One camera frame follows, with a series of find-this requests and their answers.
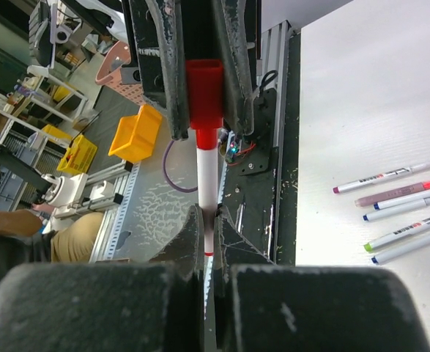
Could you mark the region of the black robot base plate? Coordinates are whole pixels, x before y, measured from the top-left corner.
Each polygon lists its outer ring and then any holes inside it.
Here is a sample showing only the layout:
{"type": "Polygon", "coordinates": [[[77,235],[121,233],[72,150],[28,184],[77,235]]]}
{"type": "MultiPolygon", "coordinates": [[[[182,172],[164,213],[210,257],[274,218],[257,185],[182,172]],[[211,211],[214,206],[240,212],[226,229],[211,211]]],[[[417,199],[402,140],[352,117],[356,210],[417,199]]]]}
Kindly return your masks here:
{"type": "Polygon", "coordinates": [[[224,232],[226,255],[243,262],[258,252],[267,263],[295,263],[300,45],[300,32],[287,23],[263,34],[263,90],[254,105],[252,142],[223,173],[222,203],[233,228],[224,232]]]}

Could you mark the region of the pink translucent highlighter pen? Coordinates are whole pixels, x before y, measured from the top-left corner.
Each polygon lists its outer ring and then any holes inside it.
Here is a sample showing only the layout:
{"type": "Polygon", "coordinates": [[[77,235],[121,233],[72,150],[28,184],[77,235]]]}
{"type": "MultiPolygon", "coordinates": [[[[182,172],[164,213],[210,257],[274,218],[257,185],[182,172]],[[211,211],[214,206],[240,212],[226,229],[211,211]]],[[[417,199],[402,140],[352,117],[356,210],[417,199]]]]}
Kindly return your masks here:
{"type": "Polygon", "coordinates": [[[403,197],[409,194],[415,194],[429,189],[430,189],[430,181],[415,183],[412,185],[395,188],[389,191],[384,191],[382,193],[356,199],[355,205],[357,207],[366,207],[369,205],[373,205],[374,203],[377,203],[377,202],[381,202],[389,199],[395,199],[398,197],[403,197]]]}

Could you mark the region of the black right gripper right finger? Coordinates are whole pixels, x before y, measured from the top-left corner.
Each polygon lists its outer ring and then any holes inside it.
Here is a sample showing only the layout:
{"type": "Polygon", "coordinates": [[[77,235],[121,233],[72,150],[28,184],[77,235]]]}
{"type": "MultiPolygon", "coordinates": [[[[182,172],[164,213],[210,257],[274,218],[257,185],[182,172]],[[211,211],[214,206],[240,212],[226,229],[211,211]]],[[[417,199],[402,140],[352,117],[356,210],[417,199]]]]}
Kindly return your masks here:
{"type": "Polygon", "coordinates": [[[215,218],[214,300],[222,351],[430,351],[415,304],[392,272],[288,266],[215,218]]]}

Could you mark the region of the blue capped marker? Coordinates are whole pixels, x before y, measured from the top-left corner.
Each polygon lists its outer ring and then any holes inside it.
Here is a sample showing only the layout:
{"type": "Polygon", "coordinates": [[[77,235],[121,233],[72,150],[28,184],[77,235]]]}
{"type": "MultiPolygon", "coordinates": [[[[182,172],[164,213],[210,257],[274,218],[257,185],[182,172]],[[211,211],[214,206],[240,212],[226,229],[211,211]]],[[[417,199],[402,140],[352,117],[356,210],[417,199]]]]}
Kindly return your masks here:
{"type": "Polygon", "coordinates": [[[418,199],[412,202],[396,205],[390,208],[375,210],[374,212],[363,215],[364,221],[376,221],[387,217],[395,216],[401,213],[408,213],[414,210],[420,210],[430,206],[430,197],[425,199],[418,199]]]}
{"type": "Polygon", "coordinates": [[[398,197],[395,199],[389,199],[389,200],[377,202],[374,204],[374,209],[375,210],[382,210],[382,209],[391,208],[391,207],[394,207],[397,205],[402,205],[402,204],[405,204],[408,202],[413,202],[413,201],[416,201],[418,199],[425,199],[425,198],[430,198],[430,189],[426,190],[426,191],[421,191],[418,193],[398,197]]]}
{"type": "Polygon", "coordinates": [[[375,265],[383,265],[427,246],[430,246],[430,234],[411,240],[406,244],[397,246],[395,249],[388,249],[376,254],[371,258],[371,262],[375,265]]]}

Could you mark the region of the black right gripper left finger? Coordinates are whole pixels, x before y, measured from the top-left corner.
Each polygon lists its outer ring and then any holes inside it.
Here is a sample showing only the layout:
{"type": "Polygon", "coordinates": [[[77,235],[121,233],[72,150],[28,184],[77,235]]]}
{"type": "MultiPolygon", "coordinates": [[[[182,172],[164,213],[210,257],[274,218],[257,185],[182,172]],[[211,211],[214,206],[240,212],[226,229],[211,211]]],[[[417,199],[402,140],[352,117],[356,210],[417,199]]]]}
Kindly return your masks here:
{"type": "Polygon", "coordinates": [[[201,351],[203,221],[147,263],[28,263],[0,281],[0,351],[201,351]]]}

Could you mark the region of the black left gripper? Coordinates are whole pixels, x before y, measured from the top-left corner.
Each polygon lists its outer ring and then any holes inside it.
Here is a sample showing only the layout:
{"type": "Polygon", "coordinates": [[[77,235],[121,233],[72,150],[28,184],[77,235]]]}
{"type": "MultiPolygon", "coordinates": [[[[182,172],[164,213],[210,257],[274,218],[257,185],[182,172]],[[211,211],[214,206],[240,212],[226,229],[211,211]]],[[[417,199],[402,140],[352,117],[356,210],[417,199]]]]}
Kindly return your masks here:
{"type": "Polygon", "coordinates": [[[189,129],[185,63],[223,64],[224,119],[238,135],[253,132],[254,56],[260,1],[124,1],[127,38],[138,57],[146,102],[167,119],[171,138],[189,129]]]}

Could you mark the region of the magenta capped whiteboard marker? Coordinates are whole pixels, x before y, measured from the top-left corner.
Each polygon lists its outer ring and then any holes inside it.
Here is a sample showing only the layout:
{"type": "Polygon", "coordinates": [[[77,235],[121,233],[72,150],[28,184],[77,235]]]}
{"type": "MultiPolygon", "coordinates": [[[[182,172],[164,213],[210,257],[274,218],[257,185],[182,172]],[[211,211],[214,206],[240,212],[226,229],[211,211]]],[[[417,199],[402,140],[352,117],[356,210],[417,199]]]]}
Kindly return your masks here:
{"type": "Polygon", "coordinates": [[[413,166],[403,166],[398,169],[382,172],[377,175],[372,175],[370,177],[360,178],[358,180],[345,183],[340,186],[336,186],[333,188],[333,193],[341,194],[349,191],[355,191],[361,188],[365,188],[367,186],[385,183],[390,180],[395,180],[395,179],[406,177],[408,175],[423,172],[428,169],[430,169],[430,161],[416,164],[413,166]]]}

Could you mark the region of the lime green capped marker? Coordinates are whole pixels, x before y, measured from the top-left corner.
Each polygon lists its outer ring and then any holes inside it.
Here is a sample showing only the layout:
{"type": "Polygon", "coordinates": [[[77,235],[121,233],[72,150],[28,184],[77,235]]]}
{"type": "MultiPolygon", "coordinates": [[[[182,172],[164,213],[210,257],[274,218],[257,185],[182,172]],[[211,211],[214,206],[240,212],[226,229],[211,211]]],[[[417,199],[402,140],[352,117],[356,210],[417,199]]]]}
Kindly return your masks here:
{"type": "Polygon", "coordinates": [[[363,247],[367,252],[375,252],[378,249],[385,248],[391,244],[399,242],[404,238],[430,230],[430,217],[407,225],[399,230],[390,232],[380,238],[369,241],[363,247]]]}

